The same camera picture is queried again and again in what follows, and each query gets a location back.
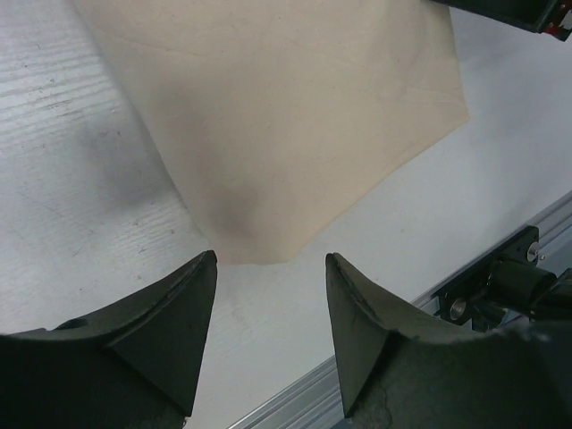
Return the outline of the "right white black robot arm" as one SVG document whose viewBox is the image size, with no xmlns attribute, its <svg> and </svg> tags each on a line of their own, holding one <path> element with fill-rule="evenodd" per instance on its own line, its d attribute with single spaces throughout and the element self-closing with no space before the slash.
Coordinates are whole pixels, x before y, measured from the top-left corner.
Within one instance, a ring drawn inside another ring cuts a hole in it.
<svg viewBox="0 0 572 429">
<path fill-rule="evenodd" d="M 444 5 L 565 42 L 571 35 L 569 1 L 444 1 Z M 519 317 L 571 319 L 571 270 L 561 275 L 538 266 L 541 233 L 527 225 L 423 296 L 422 309 L 475 332 Z"/>
</svg>

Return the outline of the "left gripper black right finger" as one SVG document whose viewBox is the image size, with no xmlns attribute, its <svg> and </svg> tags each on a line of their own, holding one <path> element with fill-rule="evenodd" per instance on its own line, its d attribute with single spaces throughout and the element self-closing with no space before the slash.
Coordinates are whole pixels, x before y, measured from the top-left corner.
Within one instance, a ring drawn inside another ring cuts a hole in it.
<svg viewBox="0 0 572 429">
<path fill-rule="evenodd" d="M 343 412 L 356 428 L 570 427 L 570 324 L 473 332 L 337 253 L 325 268 Z"/>
</svg>

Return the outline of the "beige cloth wrap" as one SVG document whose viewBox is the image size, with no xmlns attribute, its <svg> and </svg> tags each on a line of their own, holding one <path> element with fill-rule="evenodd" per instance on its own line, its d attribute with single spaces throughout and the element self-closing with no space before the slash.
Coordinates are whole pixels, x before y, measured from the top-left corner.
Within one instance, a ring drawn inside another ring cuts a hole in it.
<svg viewBox="0 0 572 429">
<path fill-rule="evenodd" d="M 198 228 L 292 259 L 468 119 L 433 1 L 78 1 Z"/>
</svg>

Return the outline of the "aluminium front rail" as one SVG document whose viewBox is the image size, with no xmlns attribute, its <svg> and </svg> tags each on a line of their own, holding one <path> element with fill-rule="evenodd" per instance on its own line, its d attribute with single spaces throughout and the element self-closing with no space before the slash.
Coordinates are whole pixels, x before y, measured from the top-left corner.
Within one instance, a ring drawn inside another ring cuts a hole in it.
<svg viewBox="0 0 572 429">
<path fill-rule="evenodd" d="M 571 199 L 412 302 L 325 260 L 335 353 L 240 428 L 568 428 Z"/>
</svg>

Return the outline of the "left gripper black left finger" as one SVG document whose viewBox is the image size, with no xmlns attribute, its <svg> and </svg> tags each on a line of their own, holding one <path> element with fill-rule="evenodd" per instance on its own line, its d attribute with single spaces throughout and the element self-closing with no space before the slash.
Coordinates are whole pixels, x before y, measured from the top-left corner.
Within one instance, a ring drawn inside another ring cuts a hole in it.
<svg viewBox="0 0 572 429">
<path fill-rule="evenodd" d="M 57 326 L 1 338 L 4 428 L 180 428 L 193 409 L 217 281 L 206 251 Z"/>
</svg>

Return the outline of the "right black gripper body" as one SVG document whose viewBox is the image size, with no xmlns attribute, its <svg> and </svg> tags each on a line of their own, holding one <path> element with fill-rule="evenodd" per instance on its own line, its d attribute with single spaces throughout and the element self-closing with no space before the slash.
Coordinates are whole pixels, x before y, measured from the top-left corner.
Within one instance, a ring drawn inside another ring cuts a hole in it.
<svg viewBox="0 0 572 429">
<path fill-rule="evenodd" d="M 436 0 L 468 13 L 480 15 L 560 41 L 571 35 L 571 0 Z"/>
</svg>

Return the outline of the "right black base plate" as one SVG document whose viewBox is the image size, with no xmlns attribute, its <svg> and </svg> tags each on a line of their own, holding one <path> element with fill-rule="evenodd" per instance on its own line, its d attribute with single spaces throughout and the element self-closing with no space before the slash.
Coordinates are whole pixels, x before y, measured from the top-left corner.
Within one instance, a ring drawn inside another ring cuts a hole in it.
<svg viewBox="0 0 572 429">
<path fill-rule="evenodd" d="M 488 332 L 511 312 L 528 315 L 546 275 L 537 267 L 540 232 L 526 225 L 461 268 L 432 294 L 432 315 Z"/>
</svg>

